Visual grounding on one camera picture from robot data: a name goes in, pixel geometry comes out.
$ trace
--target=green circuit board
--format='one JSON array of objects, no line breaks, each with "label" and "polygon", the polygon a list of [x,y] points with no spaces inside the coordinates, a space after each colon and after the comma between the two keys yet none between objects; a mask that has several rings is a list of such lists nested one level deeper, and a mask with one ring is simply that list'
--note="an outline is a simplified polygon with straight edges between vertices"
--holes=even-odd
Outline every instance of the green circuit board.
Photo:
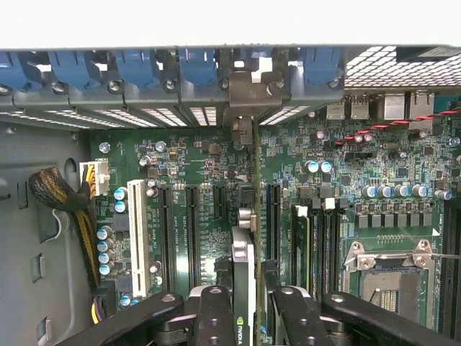
[{"label": "green circuit board", "polygon": [[[278,260],[281,284],[303,285],[299,278],[302,272],[304,276],[311,276],[306,288],[308,291],[316,290],[314,296],[321,295],[324,290],[343,289],[344,260],[353,241],[360,241],[367,252],[387,254],[411,252],[421,239],[427,239],[432,251],[440,252],[444,210],[443,203],[434,197],[434,191],[437,190],[435,184],[445,182],[448,186],[459,179],[459,171],[455,172],[455,158],[460,150],[451,146],[449,139],[461,135],[461,124],[458,120],[452,122],[448,117],[436,119],[434,130],[437,128],[437,136],[429,136],[420,141],[408,139],[408,126],[372,131],[372,141],[360,145],[348,142],[341,147],[327,149],[323,141],[313,139],[316,131],[323,131],[324,141],[341,140],[359,130],[370,128],[371,124],[305,117],[283,127],[259,129],[260,143],[256,145],[260,145],[261,152],[261,210],[256,212],[259,212],[261,221],[261,260],[274,257]],[[166,143],[166,150],[161,153],[154,148],[159,141]],[[108,154],[101,154],[98,150],[99,144],[103,142],[108,142],[111,146]],[[408,157],[389,159],[390,150],[386,149],[386,143],[393,143],[398,150],[407,152]],[[346,159],[346,153],[355,152],[370,152],[373,156],[371,159]],[[227,128],[106,130],[91,132],[91,155],[96,161],[109,162],[111,176],[110,194],[96,198],[98,227],[113,226],[113,192],[117,188],[126,187],[127,182],[133,179],[148,179],[148,169],[140,167],[138,163],[140,157],[155,157],[156,163],[151,167],[159,170],[155,177],[158,187],[170,187],[172,196],[171,213],[174,220],[172,229],[168,232],[172,234],[171,240],[174,242],[175,266],[169,268],[167,276],[173,277],[174,290],[183,296],[188,295],[192,282],[213,284],[215,259],[231,255],[231,227],[238,222],[237,211],[240,205],[237,186],[241,183],[250,185],[256,180],[254,147],[234,146]],[[328,174],[321,171],[311,173],[306,167],[307,161],[327,161],[331,164],[331,171]],[[394,192],[389,198],[366,198],[362,195],[364,186],[387,185],[394,188],[396,185],[412,187],[416,184],[427,187],[428,197],[411,195],[403,198],[395,196]],[[200,270],[194,274],[197,276],[195,280],[191,280],[189,261],[192,257],[187,241],[191,232],[187,223],[187,187],[190,186],[197,187],[199,192],[200,229],[194,231],[197,232],[200,243],[194,250],[199,253],[194,255],[200,259],[200,263],[194,265]],[[216,187],[222,189],[221,198],[225,200],[225,210],[219,218],[216,216]],[[300,221],[295,215],[294,205],[314,209],[311,204],[313,197],[307,199],[300,195],[300,188],[306,187],[313,187],[314,197],[321,200],[323,197],[318,195],[318,189],[324,187],[324,191],[331,193],[331,198],[336,202],[339,199],[346,201],[346,206],[336,210],[335,214],[321,216],[321,223],[316,226],[321,233],[336,232],[336,237],[321,244],[316,243],[318,239],[311,239],[306,248],[307,253],[300,254],[301,251],[295,251],[299,241],[305,241],[300,232],[309,234],[313,225],[317,224],[317,212],[308,221]],[[277,193],[275,203],[274,191]],[[151,263],[161,261],[166,246],[162,244],[160,203],[156,197],[148,198],[147,202],[148,251]],[[322,214],[322,209],[323,206],[319,208],[318,215]],[[404,214],[408,220],[412,214],[417,214],[418,220],[422,214],[429,216],[425,218],[424,224],[418,221],[417,224],[396,225],[393,221],[392,226],[384,227],[381,223],[368,223],[373,215],[379,215],[383,220],[384,215],[392,215],[393,220],[397,220],[398,214]],[[366,218],[368,226],[364,227],[363,223],[359,225],[358,217]],[[121,277],[130,275],[129,232],[126,229],[115,229],[113,240],[115,268],[103,279],[115,280],[117,283]],[[389,270],[386,265],[388,264],[380,268]],[[435,261],[435,268],[433,277],[429,277],[423,270],[414,273],[406,272],[405,268],[397,269],[404,275],[412,276],[412,283],[419,292],[415,311],[412,312],[415,321],[434,329],[437,328],[439,304],[438,260]],[[165,271],[161,270],[150,275],[149,293],[167,287],[166,281],[171,278],[164,276]],[[331,279],[321,283],[322,277]],[[362,295],[365,280],[369,279],[352,275],[350,292]],[[428,285],[428,281],[432,281],[433,285]],[[119,295],[125,292],[122,286],[117,289]],[[389,290],[391,300],[396,299],[396,291]],[[385,308],[388,306],[388,303],[382,304]],[[389,309],[396,309],[392,305],[395,302],[391,301]],[[431,314],[431,323],[427,323],[427,314]]]}]

